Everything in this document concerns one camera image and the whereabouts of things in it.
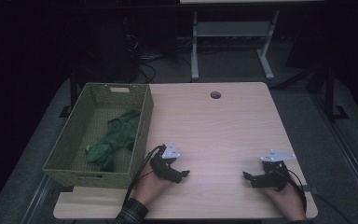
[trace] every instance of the plaid sleeve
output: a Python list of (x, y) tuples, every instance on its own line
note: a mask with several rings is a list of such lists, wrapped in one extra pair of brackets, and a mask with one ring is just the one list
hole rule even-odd
[(117, 215), (115, 224), (140, 224), (148, 212), (143, 204), (130, 198)]

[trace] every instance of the human hand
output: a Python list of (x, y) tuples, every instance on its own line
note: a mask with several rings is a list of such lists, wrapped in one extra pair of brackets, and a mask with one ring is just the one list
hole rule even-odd
[(260, 190), (274, 202), (280, 212), (290, 221), (307, 219), (300, 196), (290, 183), (286, 183), (281, 191), (276, 191), (274, 188)]
[(147, 206), (171, 184), (171, 181), (161, 179), (153, 172), (149, 161), (141, 173), (141, 179), (138, 182), (133, 199)]

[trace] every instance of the grommet hole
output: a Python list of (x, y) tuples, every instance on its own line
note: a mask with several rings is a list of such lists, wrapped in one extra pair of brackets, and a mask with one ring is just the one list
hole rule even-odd
[(213, 91), (211, 92), (211, 97), (214, 99), (219, 99), (220, 97), (222, 97), (222, 94), (220, 94), (220, 92), (218, 91)]

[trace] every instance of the woven basket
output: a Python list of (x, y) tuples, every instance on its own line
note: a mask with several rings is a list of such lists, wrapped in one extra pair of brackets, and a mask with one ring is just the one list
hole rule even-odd
[[(88, 163), (86, 147), (94, 145), (107, 130), (107, 121), (128, 109), (141, 111), (132, 152), (115, 152), (114, 172)], [(153, 111), (148, 85), (88, 83), (52, 149), (43, 171), (64, 186), (127, 189), (139, 169)]]

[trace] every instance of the gray carpet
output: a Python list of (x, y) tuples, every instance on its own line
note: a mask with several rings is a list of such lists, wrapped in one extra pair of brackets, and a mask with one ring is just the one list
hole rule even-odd
[[(276, 78), (266, 81), (261, 65), (253, 50), (222, 51), (200, 55), (200, 80), (198, 82), (262, 81), (273, 86), (292, 77), (300, 70), (284, 67), (291, 43), (274, 42), (268, 52)], [(191, 78), (189, 53), (180, 55), (181, 60), (157, 60), (149, 63), (156, 70), (156, 83), (189, 82)], [(143, 67), (151, 76), (152, 71)], [(143, 83), (139, 76), (134, 83)], [(358, 223), (358, 183), (336, 139), (334, 128), (338, 128), (348, 145), (358, 157), (358, 106), (350, 92), (336, 82), (335, 105), (341, 105), (350, 119), (330, 123), (321, 111), (319, 101), (323, 92), (311, 95), (305, 91), (309, 79), (304, 78), (286, 91), (271, 91), (280, 113), (283, 125), (295, 150), (304, 176), (311, 187), (337, 206), (353, 223)], [(21, 223), (25, 215), (29, 223), (72, 223), (72, 220), (58, 220), (53, 214), (54, 204), (60, 192), (65, 189), (54, 180), (45, 177), (41, 169), (55, 140), (66, 122), (59, 118), (62, 109), (70, 104), (69, 82), (62, 83), (54, 99), (34, 132), (27, 148), (7, 181), (0, 195), (0, 223)], [(40, 203), (33, 201), (43, 181), (46, 194), (36, 195)], [(333, 209), (315, 198), (319, 215), (315, 223), (345, 223)], [(264, 224), (284, 223), (284, 219), (263, 220)], [(77, 223), (105, 223), (99, 221), (78, 221)]]

